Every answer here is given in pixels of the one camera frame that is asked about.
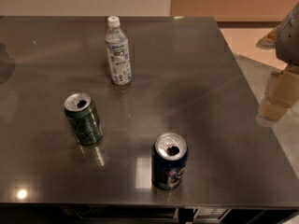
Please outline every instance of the white wall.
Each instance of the white wall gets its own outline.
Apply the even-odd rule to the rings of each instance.
[[[0,0],[0,15],[169,16],[170,0]]]

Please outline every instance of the silver can top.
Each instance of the silver can top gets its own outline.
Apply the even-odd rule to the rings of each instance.
[[[86,109],[91,101],[92,98],[87,93],[74,93],[66,98],[64,107],[68,111],[79,112]]]
[[[155,148],[158,154],[168,161],[177,161],[187,152],[185,140],[176,133],[160,135],[156,140]]]

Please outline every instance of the can lid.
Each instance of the can lid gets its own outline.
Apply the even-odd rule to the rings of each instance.
[[[68,96],[64,102],[66,110],[80,112],[91,104],[92,98],[87,93],[74,93]]]
[[[185,140],[176,133],[164,133],[155,143],[158,154],[169,161],[177,161],[187,152]]]
[[[108,27],[117,28],[121,25],[119,17],[112,16],[108,18]]]

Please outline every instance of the clear plastic bottle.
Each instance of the clear plastic bottle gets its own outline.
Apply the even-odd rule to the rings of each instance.
[[[120,19],[108,18],[106,35],[107,58],[113,83],[124,85],[132,78],[128,39],[120,28]]]

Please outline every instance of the orange wall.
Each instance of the orange wall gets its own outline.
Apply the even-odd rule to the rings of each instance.
[[[213,16],[217,21],[281,21],[299,0],[171,0],[172,16]]]

